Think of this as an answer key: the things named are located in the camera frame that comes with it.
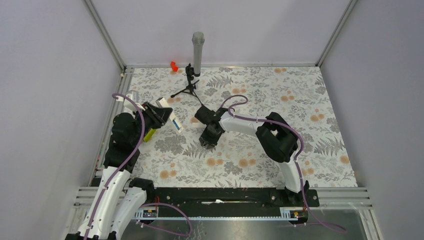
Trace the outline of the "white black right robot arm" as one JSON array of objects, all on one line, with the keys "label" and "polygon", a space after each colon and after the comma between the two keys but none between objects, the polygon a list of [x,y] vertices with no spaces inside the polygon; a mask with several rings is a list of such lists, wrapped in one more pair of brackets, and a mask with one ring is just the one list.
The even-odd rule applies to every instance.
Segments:
[{"label": "white black right robot arm", "polygon": [[306,181],[299,164],[296,162],[304,150],[305,142],[301,135],[291,128],[276,112],[271,112],[264,118],[236,115],[228,108],[212,111],[201,106],[195,113],[195,118],[205,125],[199,142],[211,149],[225,132],[237,132],[256,137],[266,155],[279,164],[285,179],[287,201],[293,206],[301,205],[306,199]]}]

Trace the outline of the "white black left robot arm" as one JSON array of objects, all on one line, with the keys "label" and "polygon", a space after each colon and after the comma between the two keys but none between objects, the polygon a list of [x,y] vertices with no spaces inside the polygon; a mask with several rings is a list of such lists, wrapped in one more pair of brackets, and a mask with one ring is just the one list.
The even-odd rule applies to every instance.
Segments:
[{"label": "white black left robot arm", "polygon": [[113,118],[94,200],[77,231],[66,235],[67,240],[119,240],[139,207],[154,202],[153,181],[130,176],[144,137],[163,127],[172,113],[171,107],[145,102]]}]

